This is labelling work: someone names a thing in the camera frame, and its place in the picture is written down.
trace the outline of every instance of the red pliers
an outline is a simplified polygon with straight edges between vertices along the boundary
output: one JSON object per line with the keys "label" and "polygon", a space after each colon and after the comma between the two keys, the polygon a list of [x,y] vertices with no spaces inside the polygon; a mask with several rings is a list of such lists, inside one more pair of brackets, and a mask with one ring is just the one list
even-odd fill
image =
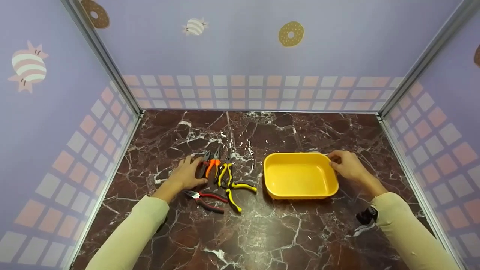
{"label": "red pliers", "polygon": [[183,191],[187,196],[192,197],[195,199],[195,202],[197,203],[198,206],[203,207],[205,210],[212,211],[215,213],[223,214],[225,211],[222,208],[218,208],[215,206],[211,206],[206,204],[205,202],[202,201],[202,197],[210,197],[210,198],[215,198],[219,201],[222,201],[224,203],[228,203],[228,199],[217,194],[217,193],[212,193],[212,192],[196,192],[193,190],[184,190]]}

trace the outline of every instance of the table surface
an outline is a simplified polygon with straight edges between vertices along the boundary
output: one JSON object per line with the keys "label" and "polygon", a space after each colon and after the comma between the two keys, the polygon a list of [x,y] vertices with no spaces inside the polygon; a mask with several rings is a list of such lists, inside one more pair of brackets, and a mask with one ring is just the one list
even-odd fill
{"label": "table surface", "polygon": [[[263,184],[263,160],[271,153],[345,149],[427,224],[374,115],[179,110],[146,112],[72,269],[86,267],[181,158],[215,151],[219,144],[222,160],[231,149],[234,179],[257,186],[258,194],[233,191],[241,215],[228,205],[224,215],[206,212],[177,196],[134,269],[407,269],[376,226],[355,219],[370,198],[354,183],[339,177],[340,189],[331,198],[298,201],[274,201]],[[206,190],[216,191],[213,181]]]}

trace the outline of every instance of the checkered pattern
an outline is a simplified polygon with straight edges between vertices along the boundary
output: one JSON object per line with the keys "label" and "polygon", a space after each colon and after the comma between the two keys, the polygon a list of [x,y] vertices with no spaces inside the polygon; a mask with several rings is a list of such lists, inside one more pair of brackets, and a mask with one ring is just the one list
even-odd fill
{"label": "checkered pattern", "polygon": [[403,77],[124,75],[144,109],[376,112]]}
{"label": "checkered pattern", "polygon": [[135,122],[110,83],[0,236],[0,263],[55,268],[69,263]]}
{"label": "checkered pattern", "polygon": [[480,159],[417,82],[387,117],[416,181],[469,265],[480,263]]}

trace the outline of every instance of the metal frame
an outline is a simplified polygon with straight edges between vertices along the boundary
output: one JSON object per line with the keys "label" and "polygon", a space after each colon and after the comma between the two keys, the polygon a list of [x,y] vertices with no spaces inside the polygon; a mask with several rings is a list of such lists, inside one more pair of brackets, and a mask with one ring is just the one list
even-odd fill
{"label": "metal frame", "polygon": [[418,80],[421,74],[427,69],[433,59],[447,42],[455,36],[458,30],[468,19],[480,9],[480,0],[463,0],[448,18],[447,22],[442,26],[437,35],[430,42],[428,47],[423,51],[422,55],[417,59],[415,64],[410,68],[405,78],[397,87],[393,95],[379,110],[378,115],[381,119],[391,112],[395,105],[402,99],[407,91]]}
{"label": "metal frame", "polygon": [[127,101],[128,105],[132,109],[133,113],[139,117],[142,114],[142,109],[138,105],[137,101],[130,92],[127,84],[123,80],[123,77],[120,74],[120,71],[116,67],[112,58],[107,52],[107,49],[101,42],[100,38],[93,29],[90,21],[86,18],[83,7],[81,6],[79,0],[60,0],[70,14],[70,17],[77,24],[78,29],[84,36],[90,48],[100,61],[100,64],[105,68],[108,75],[110,76],[113,84],[118,88],[120,94]]}

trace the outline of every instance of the donut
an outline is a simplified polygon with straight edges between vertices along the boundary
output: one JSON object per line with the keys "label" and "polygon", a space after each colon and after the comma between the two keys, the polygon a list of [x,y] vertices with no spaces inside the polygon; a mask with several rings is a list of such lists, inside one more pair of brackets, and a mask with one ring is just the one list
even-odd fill
{"label": "donut", "polygon": [[[95,28],[101,29],[108,27],[108,25],[110,24],[110,19],[108,18],[107,12],[103,9],[102,6],[93,2],[92,0],[82,0],[81,4],[84,7],[88,18],[90,18],[90,21]],[[92,16],[92,13],[95,13],[97,15],[97,18]]]}
{"label": "donut", "polygon": [[299,22],[289,22],[285,24],[278,32],[278,40],[284,47],[293,47],[298,45],[303,39],[305,30]]}

